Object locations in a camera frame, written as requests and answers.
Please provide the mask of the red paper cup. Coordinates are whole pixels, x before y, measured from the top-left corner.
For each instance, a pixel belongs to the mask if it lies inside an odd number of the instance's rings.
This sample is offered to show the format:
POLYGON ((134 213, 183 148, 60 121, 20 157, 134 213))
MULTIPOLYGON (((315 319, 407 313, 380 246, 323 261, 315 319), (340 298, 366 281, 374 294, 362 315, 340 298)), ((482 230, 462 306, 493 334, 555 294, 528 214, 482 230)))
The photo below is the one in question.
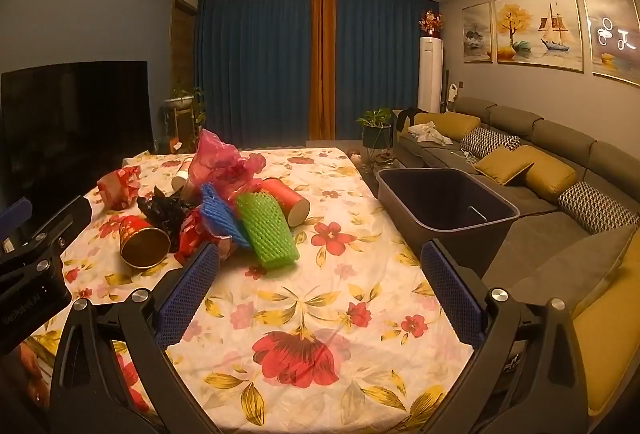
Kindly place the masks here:
POLYGON ((169 253, 166 232, 137 215, 125 216, 119 223, 119 250, 122 260, 135 269, 149 269, 169 253))
POLYGON ((262 191, 273 196, 279 203, 280 209, 291 228, 300 226, 307 219, 310 212, 310 202, 294 189, 274 177, 262 181, 262 191))

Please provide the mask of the red wrapper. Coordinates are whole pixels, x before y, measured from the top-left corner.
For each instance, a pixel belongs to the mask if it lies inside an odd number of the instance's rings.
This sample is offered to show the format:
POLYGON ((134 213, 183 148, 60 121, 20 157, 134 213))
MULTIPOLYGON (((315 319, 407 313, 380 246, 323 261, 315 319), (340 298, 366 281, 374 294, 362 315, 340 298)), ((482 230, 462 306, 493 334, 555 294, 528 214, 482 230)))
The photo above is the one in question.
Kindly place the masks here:
POLYGON ((211 243, 218 249, 221 261, 230 258, 236 250, 236 244, 230 236, 217 236, 206 227, 199 208, 192 210, 187 216, 179 232, 179 246, 175 259, 182 265, 192 258, 202 244, 211 243))

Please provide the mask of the red snack bag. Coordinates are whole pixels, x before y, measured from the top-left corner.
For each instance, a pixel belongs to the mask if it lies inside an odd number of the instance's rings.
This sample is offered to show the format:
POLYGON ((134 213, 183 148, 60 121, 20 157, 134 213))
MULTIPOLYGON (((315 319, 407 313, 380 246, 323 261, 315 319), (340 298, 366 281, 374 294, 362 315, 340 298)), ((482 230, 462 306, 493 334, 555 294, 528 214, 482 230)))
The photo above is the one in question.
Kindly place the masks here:
POLYGON ((138 198, 140 174, 139 165, 128 165, 102 176, 96 186, 104 208, 114 211, 130 208, 138 198))

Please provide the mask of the black plastic bag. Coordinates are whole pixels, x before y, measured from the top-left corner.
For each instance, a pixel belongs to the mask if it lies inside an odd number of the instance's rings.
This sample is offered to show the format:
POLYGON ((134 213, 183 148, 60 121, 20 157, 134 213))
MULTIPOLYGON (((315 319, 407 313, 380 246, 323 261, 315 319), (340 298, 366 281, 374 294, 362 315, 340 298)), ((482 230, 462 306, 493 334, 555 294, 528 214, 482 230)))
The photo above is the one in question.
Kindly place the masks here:
POLYGON ((181 198, 182 189, 168 196, 155 187, 146 196, 137 198, 137 206, 146 220, 160 228, 169 237, 170 253, 179 250, 180 230, 186 217, 195 209, 195 204, 181 198))

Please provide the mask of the blue foam fruit net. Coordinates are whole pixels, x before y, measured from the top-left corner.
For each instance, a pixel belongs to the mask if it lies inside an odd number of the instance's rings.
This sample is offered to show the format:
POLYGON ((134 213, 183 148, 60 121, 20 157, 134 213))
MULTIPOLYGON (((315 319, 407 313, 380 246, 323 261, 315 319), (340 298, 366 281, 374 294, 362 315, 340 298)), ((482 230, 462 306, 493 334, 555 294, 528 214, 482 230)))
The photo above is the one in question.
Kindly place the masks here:
POLYGON ((207 230, 215 236, 228 236, 241 248, 249 249, 250 243, 235 215, 211 183, 201 186, 200 213, 207 230))

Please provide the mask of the green foam fruit net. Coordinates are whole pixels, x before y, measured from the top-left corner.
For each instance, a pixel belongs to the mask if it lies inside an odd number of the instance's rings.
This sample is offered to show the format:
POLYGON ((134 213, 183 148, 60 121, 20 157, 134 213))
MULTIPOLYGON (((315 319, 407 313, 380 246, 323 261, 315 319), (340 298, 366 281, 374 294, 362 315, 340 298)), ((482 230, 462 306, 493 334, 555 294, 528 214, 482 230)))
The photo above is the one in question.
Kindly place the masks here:
POLYGON ((236 207, 253 247, 265 270, 293 265, 299 259, 294 239, 279 203, 265 192, 246 192, 236 207))

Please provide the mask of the pink plastic bag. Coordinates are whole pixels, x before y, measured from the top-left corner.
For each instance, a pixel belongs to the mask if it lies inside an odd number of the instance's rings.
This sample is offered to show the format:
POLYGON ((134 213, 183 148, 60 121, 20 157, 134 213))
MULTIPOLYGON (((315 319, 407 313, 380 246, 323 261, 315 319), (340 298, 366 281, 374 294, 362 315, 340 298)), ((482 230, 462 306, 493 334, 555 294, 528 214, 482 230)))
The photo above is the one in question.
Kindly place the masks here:
POLYGON ((211 184, 224 202, 234 206, 240 194, 258 191, 262 186, 258 174, 266 164, 262 154, 252 152, 243 157, 235 146, 223 142, 215 133, 203 128, 198 136, 198 149, 189 165, 183 198, 200 198, 203 186, 211 184))

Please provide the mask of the white orange paper cup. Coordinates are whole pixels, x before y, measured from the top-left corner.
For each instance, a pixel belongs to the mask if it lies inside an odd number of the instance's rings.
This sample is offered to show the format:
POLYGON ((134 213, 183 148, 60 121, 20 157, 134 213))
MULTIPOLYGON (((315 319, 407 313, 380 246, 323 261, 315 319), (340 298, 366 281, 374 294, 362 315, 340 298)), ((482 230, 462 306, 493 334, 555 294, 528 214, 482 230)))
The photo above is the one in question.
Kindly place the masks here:
POLYGON ((189 180, 189 170, 191 162, 191 158, 187 158, 186 160, 184 160, 181 163, 180 168, 178 168, 178 171, 175 172, 174 176, 172 176, 171 188, 173 191, 178 191, 186 186, 186 183, 189 180))

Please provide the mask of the dark grey trash bin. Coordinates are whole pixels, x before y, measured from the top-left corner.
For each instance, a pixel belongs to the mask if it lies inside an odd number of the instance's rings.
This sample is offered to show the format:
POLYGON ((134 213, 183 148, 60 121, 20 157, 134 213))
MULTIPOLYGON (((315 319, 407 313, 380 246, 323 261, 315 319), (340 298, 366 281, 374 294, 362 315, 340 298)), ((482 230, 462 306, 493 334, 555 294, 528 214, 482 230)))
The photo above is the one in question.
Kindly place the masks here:
POLYGON ((456 168, 389 168, 376 179, 378 201, 414 254, 437 239, 480 277, 520 217, 514 204, 456 168))

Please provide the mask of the black television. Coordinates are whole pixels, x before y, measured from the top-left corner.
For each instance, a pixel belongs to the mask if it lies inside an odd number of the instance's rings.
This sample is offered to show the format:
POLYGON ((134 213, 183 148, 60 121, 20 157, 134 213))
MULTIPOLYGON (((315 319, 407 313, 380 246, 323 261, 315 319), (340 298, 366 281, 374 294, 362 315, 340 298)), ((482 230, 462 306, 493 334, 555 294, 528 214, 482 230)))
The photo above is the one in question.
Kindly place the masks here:
POLYGON ((1 194, 35 230, 122 161, 152 150, 148 66, 85 61, 1 76, 1 194))

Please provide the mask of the grey sectional sofa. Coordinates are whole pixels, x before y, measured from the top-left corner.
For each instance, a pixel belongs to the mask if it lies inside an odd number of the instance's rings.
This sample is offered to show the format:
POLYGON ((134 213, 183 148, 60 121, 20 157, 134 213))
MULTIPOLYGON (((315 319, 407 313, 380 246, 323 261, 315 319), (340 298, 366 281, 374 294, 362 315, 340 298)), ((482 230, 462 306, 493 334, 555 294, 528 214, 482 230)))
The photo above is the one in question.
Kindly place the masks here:
POLYGON ((520 216, 484 283, 573 309, 588 416, 599 433, 639 428, 639 162, 536 113, 462 98, 450 113, 396 114, 407 168, 456 168, 520 216))

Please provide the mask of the floral tablecloth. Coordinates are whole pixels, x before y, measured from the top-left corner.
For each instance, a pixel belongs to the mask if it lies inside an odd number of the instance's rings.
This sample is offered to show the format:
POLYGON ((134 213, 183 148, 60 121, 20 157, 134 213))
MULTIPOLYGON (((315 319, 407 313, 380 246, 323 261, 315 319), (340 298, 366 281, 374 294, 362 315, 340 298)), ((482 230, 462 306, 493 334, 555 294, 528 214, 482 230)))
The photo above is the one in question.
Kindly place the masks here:
POLYGON ((265 152, 308 200, 291 267, 225 260, 168 358, 229 433, 385 433, 426 420, 469 361, 390 217, 336 148, 265 152))

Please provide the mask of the yellow cushion near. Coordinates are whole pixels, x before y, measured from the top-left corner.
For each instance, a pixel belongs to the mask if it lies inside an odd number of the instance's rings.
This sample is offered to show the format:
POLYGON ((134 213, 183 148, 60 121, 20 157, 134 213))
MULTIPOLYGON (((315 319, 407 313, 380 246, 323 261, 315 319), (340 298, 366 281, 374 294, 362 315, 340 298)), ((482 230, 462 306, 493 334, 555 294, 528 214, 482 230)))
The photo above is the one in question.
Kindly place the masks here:
POLYGON ((522 182, 541 199, 555 202, 577 183, 577 173, 568 164, 533 146, 515 150, 498 148, 474 165, 475 171, 500 186, 522 182))

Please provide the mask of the yellow cushion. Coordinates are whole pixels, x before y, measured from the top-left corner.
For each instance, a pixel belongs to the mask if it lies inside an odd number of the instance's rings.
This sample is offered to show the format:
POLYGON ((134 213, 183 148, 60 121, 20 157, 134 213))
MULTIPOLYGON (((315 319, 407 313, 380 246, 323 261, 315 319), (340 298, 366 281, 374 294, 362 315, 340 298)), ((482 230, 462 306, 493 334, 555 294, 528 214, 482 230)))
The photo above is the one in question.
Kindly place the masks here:
POLYGON ((522 182, 541 199, 555 202, 577 183, 577 173, 568 164, 533 146, 515 150, 498 148, 474 165, 475 171, 500 186, 522 182))
POLYGON ((414 118, 414 124, 427 124, 433 122, 440 134, 450 138, 454 142, 461 142, 476 128, 480 127, 480 118, 457 112, 446 113, 419 113, 414 118))

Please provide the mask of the patterned pillow near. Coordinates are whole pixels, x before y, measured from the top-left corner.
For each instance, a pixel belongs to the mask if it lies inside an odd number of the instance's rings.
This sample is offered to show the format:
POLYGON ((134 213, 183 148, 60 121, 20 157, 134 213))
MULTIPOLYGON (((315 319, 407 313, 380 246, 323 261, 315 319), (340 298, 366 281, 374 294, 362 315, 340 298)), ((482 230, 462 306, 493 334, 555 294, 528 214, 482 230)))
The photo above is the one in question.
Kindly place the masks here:
POLYGON ((559 196, 558 205, 591 235, 639 224, 638 213, 632 212, 586 182, 577 183, 564 190, 559 196))

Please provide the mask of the patterned pillow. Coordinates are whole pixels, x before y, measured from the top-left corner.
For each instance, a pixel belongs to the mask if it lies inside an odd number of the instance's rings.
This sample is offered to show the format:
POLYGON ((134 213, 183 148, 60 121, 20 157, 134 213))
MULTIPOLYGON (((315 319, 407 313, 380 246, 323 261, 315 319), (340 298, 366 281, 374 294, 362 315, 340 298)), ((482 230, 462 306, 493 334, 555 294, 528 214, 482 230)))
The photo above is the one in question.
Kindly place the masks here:
POLYGON ((591 235, 639 224, 638 213, 632 212, 586 182, 577 183, 564 190, 559 196, 558 205, 591 235))
POLYGON ((490 128, 476 128, 461 142, 461 149, 477 159, 483 159, 496 149, 515 150, 521 145, 518 136, 500 133, 490 128))

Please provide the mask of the patterned pillow far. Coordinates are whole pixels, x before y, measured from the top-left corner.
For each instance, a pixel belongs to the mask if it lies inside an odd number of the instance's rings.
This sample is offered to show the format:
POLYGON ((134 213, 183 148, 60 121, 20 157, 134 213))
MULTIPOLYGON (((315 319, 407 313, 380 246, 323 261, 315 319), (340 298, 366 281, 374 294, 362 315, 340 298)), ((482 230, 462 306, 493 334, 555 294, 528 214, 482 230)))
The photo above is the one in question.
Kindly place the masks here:
POLYGON ((477 159, 483 159, 496 149, 515 150, 521 145, 518 136, 500 133, 490 128, 476 128, 461 142, 461 149, 477 159))

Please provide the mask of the white cloth on sofa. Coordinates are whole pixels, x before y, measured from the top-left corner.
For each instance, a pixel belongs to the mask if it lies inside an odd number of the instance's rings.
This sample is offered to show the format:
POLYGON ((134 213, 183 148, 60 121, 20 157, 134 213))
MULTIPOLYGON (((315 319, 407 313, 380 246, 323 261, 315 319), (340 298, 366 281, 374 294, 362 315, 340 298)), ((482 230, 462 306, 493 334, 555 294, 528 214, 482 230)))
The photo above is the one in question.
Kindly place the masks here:
POLYGON ((408 133, 419 144, 434 144, 441 147, 448 147, 454 144, 449 137, 443 135, 436 128, 433 121, 410 126, 410 128, 408 128, 408 133))

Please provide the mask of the yellow cushion far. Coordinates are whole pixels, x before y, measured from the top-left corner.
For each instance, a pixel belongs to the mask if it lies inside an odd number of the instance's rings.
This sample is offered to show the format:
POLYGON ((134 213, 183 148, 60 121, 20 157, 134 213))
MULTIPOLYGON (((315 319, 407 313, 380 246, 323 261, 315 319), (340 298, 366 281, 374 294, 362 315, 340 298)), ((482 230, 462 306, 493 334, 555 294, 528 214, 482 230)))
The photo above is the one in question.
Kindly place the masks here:
POLYGON ((433 122, 440 134, 450 138, 454 142, 461 142, 476 128, 480 127, 480 118, 457 112, 446 113, 419 113, 414 118, 414 124, 427 124, 433 122))

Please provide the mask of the potted plant green pot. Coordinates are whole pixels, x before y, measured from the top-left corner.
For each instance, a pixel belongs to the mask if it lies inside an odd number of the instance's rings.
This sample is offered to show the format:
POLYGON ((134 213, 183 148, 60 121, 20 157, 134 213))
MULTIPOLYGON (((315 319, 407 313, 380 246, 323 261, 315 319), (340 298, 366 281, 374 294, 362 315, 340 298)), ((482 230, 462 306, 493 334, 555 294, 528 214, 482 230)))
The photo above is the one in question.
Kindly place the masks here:
POLYGON ((390 149, 393 141, 393 113, 389 108, 367 110, 357 123, 361 126, 362 144, 367 149, 390 149))

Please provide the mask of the plant on wooden stand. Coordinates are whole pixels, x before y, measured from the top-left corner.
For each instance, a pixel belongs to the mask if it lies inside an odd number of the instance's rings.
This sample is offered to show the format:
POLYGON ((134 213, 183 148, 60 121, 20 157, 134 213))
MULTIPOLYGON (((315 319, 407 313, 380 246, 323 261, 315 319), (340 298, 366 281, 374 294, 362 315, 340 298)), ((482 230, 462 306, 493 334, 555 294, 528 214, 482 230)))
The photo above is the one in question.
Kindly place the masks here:
POLYGON ((182 90, 164 101, 160 114, 164 134, 158 142, 161 154, 186 154, 198 148, 201 130, 206 125, 206 103, 201 87, 182 90))

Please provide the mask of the white standing air conditioner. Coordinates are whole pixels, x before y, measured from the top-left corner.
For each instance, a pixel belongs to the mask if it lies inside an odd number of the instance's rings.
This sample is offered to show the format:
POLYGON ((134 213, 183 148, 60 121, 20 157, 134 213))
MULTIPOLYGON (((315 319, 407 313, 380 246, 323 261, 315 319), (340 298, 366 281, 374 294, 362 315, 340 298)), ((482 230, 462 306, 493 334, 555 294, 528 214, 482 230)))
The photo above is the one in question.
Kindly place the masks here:
POLYGON ((444 68, 442 40, 422 36, 419 55, 418 108, 439 113, 442 102, 442 68, 444 68))

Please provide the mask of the blue curtains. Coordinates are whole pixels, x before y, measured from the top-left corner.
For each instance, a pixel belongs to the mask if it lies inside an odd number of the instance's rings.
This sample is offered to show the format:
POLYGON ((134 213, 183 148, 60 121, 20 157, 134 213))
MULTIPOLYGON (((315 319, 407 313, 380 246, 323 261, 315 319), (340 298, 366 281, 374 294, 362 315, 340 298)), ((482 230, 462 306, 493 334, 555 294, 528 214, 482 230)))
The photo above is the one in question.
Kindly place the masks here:
MULTIPOLYGON (((419 19, 432 0, 337 0, 336 136, 367 110, 418 99, 419 19)), ((196 85, 206 126, 245 148, 309 138, 310 0, 198 0, 196 85)))

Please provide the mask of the red flower ornament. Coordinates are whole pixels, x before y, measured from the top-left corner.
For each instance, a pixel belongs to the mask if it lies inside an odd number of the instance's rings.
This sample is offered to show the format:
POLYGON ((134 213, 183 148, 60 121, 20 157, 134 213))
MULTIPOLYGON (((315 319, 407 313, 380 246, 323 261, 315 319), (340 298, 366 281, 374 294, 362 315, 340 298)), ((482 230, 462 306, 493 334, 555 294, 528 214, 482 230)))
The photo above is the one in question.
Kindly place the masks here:
POLYGON ((419 19, 421 33, 429 38, 440 38, 443 27, 442 15, 434 10, 426 10, 419 19))

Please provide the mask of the small landscape painting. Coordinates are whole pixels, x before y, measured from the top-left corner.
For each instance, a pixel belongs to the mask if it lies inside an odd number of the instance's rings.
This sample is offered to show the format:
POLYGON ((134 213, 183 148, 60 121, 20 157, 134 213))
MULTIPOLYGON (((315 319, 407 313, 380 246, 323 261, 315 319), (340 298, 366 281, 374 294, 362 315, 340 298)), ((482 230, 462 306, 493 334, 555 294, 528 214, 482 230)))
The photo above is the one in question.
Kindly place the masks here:
POLYGON ((462 9, 463 61, 479 64, 492 61, 491 6, 488 2, 462 9))

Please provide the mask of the sailboat painting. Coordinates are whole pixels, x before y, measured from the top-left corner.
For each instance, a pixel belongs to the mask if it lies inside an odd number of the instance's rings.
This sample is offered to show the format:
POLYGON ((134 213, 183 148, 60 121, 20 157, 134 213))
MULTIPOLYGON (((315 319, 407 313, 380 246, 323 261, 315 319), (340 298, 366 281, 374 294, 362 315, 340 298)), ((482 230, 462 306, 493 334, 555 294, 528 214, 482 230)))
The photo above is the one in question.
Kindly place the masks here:
POLYGON ((577 0, 495 0, 496 61, 584 71, 577 0))

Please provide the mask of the purple abstract painting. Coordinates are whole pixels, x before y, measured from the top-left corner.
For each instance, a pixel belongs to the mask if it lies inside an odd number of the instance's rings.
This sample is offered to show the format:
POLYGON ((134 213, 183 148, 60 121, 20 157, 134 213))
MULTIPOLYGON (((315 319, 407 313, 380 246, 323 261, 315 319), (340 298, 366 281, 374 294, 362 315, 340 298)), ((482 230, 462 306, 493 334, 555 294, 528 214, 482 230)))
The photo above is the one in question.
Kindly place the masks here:
POLYGON ((592 73, 639 86, 636 0, 584 0, 592 73))

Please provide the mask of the orange curtain strip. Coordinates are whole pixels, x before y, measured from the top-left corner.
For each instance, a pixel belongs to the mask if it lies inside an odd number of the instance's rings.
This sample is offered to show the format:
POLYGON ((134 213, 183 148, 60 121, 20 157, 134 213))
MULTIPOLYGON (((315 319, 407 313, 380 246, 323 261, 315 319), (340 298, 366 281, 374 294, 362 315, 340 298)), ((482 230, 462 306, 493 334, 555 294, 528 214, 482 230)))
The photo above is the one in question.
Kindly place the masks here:
POLYGON ((336 136, 337 0, 310 0, 309 138, 336 136))

